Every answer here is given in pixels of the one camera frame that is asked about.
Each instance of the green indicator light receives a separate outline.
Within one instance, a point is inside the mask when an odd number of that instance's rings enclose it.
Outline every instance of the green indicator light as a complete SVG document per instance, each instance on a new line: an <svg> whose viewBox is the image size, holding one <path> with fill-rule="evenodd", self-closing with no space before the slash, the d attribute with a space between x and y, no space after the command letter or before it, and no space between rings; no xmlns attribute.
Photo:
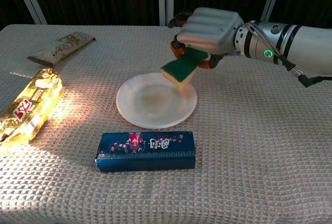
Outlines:
<svg viewBox="0 0 332 224"><path fill-rule="evenodd" d="M269 49L266 49L264 50L264 55L267 57L267 58L271 58L273 56L273 52Z"/></svg>

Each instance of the sponge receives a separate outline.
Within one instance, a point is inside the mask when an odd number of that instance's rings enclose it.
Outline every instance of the sponge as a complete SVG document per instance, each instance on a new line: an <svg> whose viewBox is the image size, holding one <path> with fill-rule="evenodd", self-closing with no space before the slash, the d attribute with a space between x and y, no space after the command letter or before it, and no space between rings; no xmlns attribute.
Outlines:
<svg viewBox="0 0 332 224"><path fill-rule="evenodd" d="M161 72L164 77L182 88L192 79L198 63L207 57L208 54L203 51L186 48L180 58L161 67Z"/></svg>

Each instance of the snack bar wrapper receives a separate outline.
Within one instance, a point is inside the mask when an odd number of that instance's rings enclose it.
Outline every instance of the snack bar wrapper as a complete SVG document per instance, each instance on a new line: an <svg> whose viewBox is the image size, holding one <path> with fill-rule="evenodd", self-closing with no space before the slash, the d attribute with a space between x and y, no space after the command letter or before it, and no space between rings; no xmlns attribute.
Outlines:
<svg viewBox="0 0 332 224"><path fill-rule="evenodd" d="M31 141L64 92L51 68L39 71L0 117L0 157Z"/></svg>
<svg viewBox="0 0 332 224"><path fill-rule="evenodd" d="M95 40L95 37L92 35L83 32L73 32L29 56L28 59L44 66L53 67L57 62L68 57L92 40Z"/></svg>

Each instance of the white tablecloth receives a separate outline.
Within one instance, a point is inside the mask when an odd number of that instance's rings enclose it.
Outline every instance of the white tablecloth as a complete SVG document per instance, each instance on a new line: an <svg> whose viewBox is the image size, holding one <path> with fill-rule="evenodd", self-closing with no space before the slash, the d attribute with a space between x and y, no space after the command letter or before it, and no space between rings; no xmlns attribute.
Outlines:
<svg viewBox="0 0 332 224"><path fill-rule="evenodd" d="M304 88L281 66L225 57L197 71L194 113L166 129L194 132L194 170L102 174L101 135L142 130L118 113L117 90L174 59L179 30L8 26L0 112L43 68L26 57L73 31L96 41L55 67L61 102L31 145L0 159L0 223L332 223L331 82Z"/></svg>

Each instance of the blue box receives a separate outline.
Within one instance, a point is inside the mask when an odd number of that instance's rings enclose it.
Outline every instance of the blue box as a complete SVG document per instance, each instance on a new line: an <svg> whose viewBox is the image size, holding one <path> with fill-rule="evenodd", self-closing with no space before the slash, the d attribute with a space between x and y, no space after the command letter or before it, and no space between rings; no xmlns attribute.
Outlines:
<svg viewBox="0 0 332 224"><path fill-rule="evenodd" d="M95 162L101 172L193 169L193 133L104 133Z"/></svg>

